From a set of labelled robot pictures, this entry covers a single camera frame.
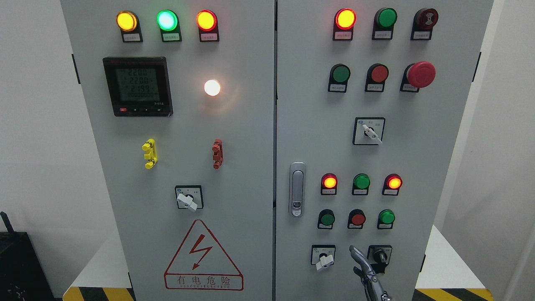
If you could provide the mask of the grey robotic humanoid hand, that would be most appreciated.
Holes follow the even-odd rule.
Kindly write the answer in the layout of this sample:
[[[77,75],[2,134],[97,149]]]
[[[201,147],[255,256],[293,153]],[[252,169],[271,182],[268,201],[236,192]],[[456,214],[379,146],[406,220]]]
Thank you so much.
[[[353,272],[361,279],[367,301],[393,301],[394,299],[382,287],[365,255],[353,245],[349,246],[349,251],[351,257],[360,266],[360,268],[354,266]]]

